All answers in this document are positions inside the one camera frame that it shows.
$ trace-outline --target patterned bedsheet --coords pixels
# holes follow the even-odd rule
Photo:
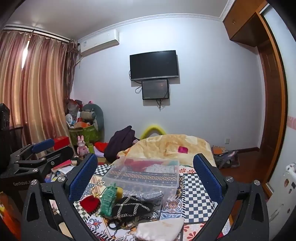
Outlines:
[[[110,169],[108,165],[99,165],[89,182],[83,197],[91,192],[102,193],[105,186],[102,177]],[[155,207],[151,216],[155,219],[162,220],[167,218],[184,217],[184,226],[175,241],[192,241],[193,237],[201,230],[205,222],[209,219],[215,210],[217,203],[213,202],[195,170],[192,167],[180,166],[179,188],[177,189],[176,198],[167,200],[164,205]],[[92,230],[95,236],[100,240],[106,241],[135,241],[130,229],[119,229],[117,232],[107,226],[108,219],[98,216],[96,212],[88,214],[79,202],[74,206],[79,212],[87,226]],[[226,235],[230,230],[229,220],[226,222],[219,237]]]

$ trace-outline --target green basket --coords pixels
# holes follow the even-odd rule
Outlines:
[[[77,146],[78,136],[83,136],[85,144],[94,144],[100,140],[100,133],[95,129],[94,125],[85,128],[71,128],[69,129],[70,139],[73,146]]]

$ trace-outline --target transparent plastic box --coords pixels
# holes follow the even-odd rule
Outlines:
[[[163,202],[175,198],[179,187],[179,161],[121,157],[104,175],[106,186],[115,183],[124,195],[162,191]]]

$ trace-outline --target white cloth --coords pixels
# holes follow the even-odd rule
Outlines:
[[[176,169],[174,165],[165,166],[159,164],[153,164],[146,168],[146,172],[152,173],[176,173]]]
[[[104,153],[100,152],[95,146],[94,146],[94,153],[97,157],[104,157]]]
[[[184,218],[139,223],[134,236],[146,241],[173,241],[180,233],[183,224]]]

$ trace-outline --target ceiling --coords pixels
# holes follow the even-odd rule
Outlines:
[[[190,13],[219,18],[226,4],[227,0],[26,0],[7,24],[78,40],[112,24],[150,15]]]

